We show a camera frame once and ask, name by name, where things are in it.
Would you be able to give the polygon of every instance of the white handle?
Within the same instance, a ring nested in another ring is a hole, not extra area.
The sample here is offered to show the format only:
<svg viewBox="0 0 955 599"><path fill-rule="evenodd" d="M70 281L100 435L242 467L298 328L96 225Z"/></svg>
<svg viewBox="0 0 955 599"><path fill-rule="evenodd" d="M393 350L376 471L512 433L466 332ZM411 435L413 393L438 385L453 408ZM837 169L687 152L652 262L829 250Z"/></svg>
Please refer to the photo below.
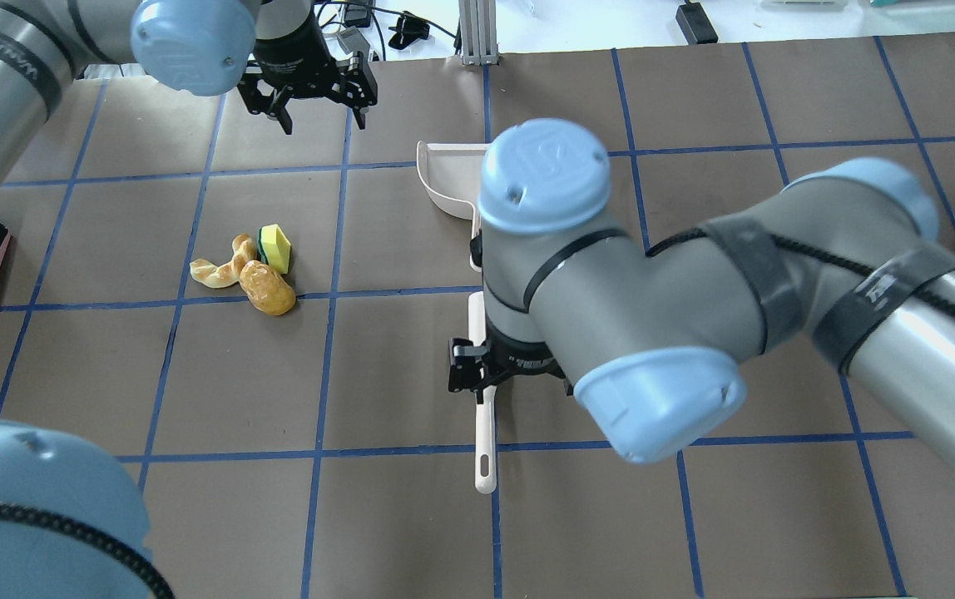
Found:
<svg viewBox="0 0 955 599"><path fill-rule="evenodd" d="M485 341L485 296L467 298L467 335L474 345ZM474 417L474 488L479 493L496 490L496 387L482 390Z"/></svg>

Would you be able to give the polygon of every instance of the yellow sponge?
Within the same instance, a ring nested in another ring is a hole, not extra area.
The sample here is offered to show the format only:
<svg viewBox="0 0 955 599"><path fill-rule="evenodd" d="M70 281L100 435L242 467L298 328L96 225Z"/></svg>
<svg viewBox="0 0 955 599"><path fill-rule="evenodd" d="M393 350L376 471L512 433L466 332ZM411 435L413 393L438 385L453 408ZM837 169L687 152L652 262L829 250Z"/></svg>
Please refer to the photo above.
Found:
<svg viewBox="0 0 955 599"><path fill-rule="evenodd" d="M292 249L292 244L284 232L281 232L279 225L260 227L257 243L260 246L260 258L264 259L270 268L283 275L289 272L289 250Z"/></svg>

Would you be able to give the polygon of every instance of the metal post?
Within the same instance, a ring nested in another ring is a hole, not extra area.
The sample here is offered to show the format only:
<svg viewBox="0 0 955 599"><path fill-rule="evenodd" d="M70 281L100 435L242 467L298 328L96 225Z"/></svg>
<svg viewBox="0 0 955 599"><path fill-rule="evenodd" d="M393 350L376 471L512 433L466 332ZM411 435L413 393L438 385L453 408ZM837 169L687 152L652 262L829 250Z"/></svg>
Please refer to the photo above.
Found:
<svg viewBox="0 0 955 599"><path fill-rule="evenodd" d="M497 64L496 1L459 0L459 41L463 64Z"/></svg>

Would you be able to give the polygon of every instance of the white dustpan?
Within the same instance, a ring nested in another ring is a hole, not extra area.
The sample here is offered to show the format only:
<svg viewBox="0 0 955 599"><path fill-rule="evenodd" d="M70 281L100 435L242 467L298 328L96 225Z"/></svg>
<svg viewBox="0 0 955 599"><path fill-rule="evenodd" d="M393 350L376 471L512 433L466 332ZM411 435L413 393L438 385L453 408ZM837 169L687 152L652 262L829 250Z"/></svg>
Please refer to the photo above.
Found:
<svg viewBox="0 0 955 599"><path fill-rule="evenodd" d="M444 212L470 220L470 238L481 230L478 193L481 193L481 164L488 144L418 143L418 178L429 199ZM470 268L481 269L470 261Z"/></svg>
<svg viewBox="0 0 955 599"><path fill-rule="evenodd" d="M429 199L444 212L470 220L471 239L481 229L478 193L481 192L481 166L488 144L418 143L418 178ZM470 268L481 269L470 260ZM485 341L485 302L481 293L467 300L467 333L475 345ZM496 387L482 390L474 417L474 487L481 493L496 490Z"/></svg>

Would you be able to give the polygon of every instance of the black cable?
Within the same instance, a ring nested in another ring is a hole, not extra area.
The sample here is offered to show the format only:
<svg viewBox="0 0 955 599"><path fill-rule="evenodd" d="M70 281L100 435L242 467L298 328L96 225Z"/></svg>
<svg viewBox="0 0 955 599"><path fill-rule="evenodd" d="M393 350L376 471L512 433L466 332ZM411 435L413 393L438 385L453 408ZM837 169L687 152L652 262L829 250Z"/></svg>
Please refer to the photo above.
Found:
<svg viewBox="0 0 955 599"><path fill-rule="evenodd" d="M840 269L850 270L862 278L867 278L873 274L876 270L873 266L863 265L861 262L855 262L854 260L849 260L844 258L842 255L836 255L830 253L830 251L821 250L819 247L813 247L812 245L805 244L801 241L796 241L794 239L786 238L786 236L770 234L770 239L774 240L774 245L780 247L781 250L792 251L793 254L807 255L809 258L814 258L820 262L826 263L826 265L838 266ZM653 245L651 249L645 252L647 257L651 258L654 255L663 253L663 251L679 245L680 243L685 243L694 239L702 239L706 237L706 233L701 229L690 229L688 231L680 232L678 235L669 236L669 238L664 239L663 241ZM914 291L913 296L916 299L921 300L923 303L929 304L930 307L933 307L938 312L946 315L949 318L955 319L955 304L946 297L937 295L927 289L918 289Z"/></svg>
<svg viewBox="0 0 955 599"><path fill-rule="evenodd" d="M126 543L100 528L90 527L89 524L55 512L45 511L45 509L2 502L0 502L0 521L41 528L86 543L134 572L141 582L146 584L148 591L151 591L155 599L174 599L174 592L171 591L170 585L166 584L166 580L155 566Z"/></svg>
<svg viewBox="0 0 955 599"><path fill-rule="evenodd" d="M381 39L382 41L382 60L387 61L389 60L389 57L387 56L388 53L385 51L385 34L382 33L382 23L378 22L378 16L374 15L374 12L371 12L369 8L371 7L368 7L368 12L370 12L370 20L374 22L375 29L378 29L378 39Z"/></svg>
<svg viewBox="0 0 955 599"><path fill-rule="evenodd" d="M316 22L322 22L322 11L325 11L328 5L329 4L327 2L322 2L321 7L319 7L319 11L316 12L314 15L314 20Z"/></svg>
<svg viewBox="0 0 955 599"><path fill-rule="evenodd" d="M370 7L370 5L362 4L362 3L360 3L360 2L347 2L347 1L344 1L344 0L330 0L329 2L323 2L322 4L323 4L323 7L326 7L326 5L330 5L330 4L338 4L338 5L341 5L341 7L366 7L366 8L367 8L368 10L370 10L370 11L387 12L387 13L390 14L390 15L405 16L405 15L404 15L402 12L400 12L400 11L390 11L390 10L388 10L387 8L381 8L381 7ZM319 8L319 14L320 14L320 15L322 14L322 8ZM432 22L432 20L423 19L422 17L420 17L420 16L418 16L418 15L410 15L410 16L420 18L420 19L424 20L425 22L427 22L427 23L429 23L429 24L432 24L433 27L436 27L436 28L439 29L440 31L444 31L444 35L448 35L448 37L450 37L450 38L452 38L452 39L455 39L455 34L454 34L454 33L452 33L451 31L448 31L447 29L444 29L444 27L440 27L439 24L437 24L437 23L435 23L435 22Z"/></svg>

